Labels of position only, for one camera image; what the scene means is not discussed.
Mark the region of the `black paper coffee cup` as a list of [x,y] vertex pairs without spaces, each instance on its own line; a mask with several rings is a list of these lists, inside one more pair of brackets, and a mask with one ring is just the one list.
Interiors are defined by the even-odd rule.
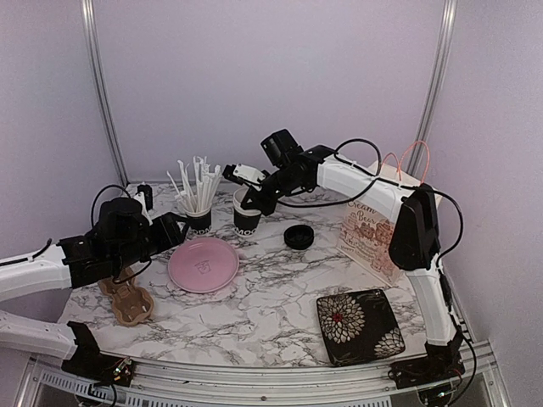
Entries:
[[241,203],[248,191],[240,187],[232,196],[234,231],[240,237],[251,237],[255,234],[260,222],[261,212],[256,209],[243,209]]

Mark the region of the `black plastic cup lid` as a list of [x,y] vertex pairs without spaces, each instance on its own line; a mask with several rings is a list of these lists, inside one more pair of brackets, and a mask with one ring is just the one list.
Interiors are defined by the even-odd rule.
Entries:
[[294,250],[308,249],[314,243],[314,239],[314,230],[307,225],[290,226],[283,233],[285,244]]

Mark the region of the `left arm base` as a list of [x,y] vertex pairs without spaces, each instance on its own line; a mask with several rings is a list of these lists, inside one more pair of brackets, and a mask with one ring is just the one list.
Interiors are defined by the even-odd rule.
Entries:
[[92,332],[83,323],[69,321],[67,326],[75,335],[76,351],[63,360],[62,371],[92,379],[98,384],[131,385],[135,365],[130,357],[103,354]]

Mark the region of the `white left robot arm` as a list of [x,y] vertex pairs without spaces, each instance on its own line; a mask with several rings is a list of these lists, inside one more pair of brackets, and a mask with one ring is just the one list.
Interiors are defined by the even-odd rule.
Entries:
[[[47,290],[76,289],[99,282],[180,245],[188,219],[168,212],[151,218],[145,203],[114,198],[101,205],[98,220],[84,235],[69,237],[19,258],[1,262],[3,301]],[[1,314],[1,345],[71,360],[89,377],[107,370],[107,359],[86,325],[57,324]]]

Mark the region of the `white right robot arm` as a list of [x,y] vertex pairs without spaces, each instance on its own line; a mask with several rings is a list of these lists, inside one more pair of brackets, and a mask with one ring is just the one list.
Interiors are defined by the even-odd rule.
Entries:
[[230,181],[248,187],[242,206],[264,216],[275,212],[282,198],[321,187],[345,196],[344,203],[367,204],[391,222],[393,234],[385,248],[392,263],[404,271],[415,291],[426,329],[426,342],[438,347],[425,355],[421,373],[437,380],[453,366],[445,348],[457,328],[442,271],[436,198],[439,192],[420,183],[406,185],[349,161],[338,150],[317,145],[304,150],[288,133],[272,135],[261,146],[276,171],[244,164],[224,170]]

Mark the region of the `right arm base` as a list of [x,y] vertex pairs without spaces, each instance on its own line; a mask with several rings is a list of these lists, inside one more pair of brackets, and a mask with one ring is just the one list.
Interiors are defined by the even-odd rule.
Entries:
[[390,365],[388,377],[398,389],[440,382],[465,373],[460,347],[464,342],[461,332],[445,346],[425,344],[426,354]]

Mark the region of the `black cup holding straws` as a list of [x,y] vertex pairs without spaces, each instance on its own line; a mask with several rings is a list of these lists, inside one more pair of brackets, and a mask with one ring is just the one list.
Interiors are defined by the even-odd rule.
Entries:
[[212,223],[211,207],[208,206],[199,212],[185,211],[189,229],[193,236],[202,237],[210,232]]

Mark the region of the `white wrapped straws bundle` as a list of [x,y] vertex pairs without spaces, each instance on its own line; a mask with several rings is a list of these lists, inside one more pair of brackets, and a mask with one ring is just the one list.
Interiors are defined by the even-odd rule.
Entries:
[[192,163],[177,161],[181,185],[172,174],[166,175],[175,190],[175,200],[186,214],[200,214],[211,208],[222,178],[222,167],[212,165],[206,157],[193,156]]

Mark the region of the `brown cardboard cup carrier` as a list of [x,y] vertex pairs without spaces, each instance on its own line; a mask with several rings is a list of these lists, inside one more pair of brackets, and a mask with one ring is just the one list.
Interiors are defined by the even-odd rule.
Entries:
[[112,311],[121,326],[131,327],[148,320],[154,310],[154,300],[148,291],[136,284],[135,272],[126,268],[120,273],[120,279],[130,277],[122,284],[115,284],[113,278],[98,282],[102,294],[109,297]]

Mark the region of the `pink round plate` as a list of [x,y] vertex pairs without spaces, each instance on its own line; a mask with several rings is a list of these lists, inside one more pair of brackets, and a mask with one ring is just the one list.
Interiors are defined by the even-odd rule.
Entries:
[[227,286],[238,273],[239,257],[232,245],[216,237],[183,243],[170,257],[172,282],[189,293],[213,293]]

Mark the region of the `cream bear paper bag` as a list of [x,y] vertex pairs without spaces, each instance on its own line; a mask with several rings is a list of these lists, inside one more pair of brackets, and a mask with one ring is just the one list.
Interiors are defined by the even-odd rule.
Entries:
[[[407,154],[418,143],[421,143],[426,150],[426,164],[421,181],[401,169]],[[370,174],[380,170],[380,177],[397,182],[402,186],[417,187],[425,181],[430,162],[429,148],[426,142],[414,142],[400,159],[394,153],[387,153],[382,163],[386,163],[390,156],[395,159],[395,165],[378,164],[376,160],[369,167]],[[369,203],[367,196],[362,197],[361,201],[347,204],[336,247],[386,286],[393,287],[401,276],[400,269],[389,257],[389,244],[395,223],[379,212],[375,205]]]

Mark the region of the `black floral square plate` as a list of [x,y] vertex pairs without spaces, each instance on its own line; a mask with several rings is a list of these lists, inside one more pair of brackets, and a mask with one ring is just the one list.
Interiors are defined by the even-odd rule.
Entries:
[[406,350],[381,289],[321,297],[316,309],[327,356],[336,367],[384,360]]

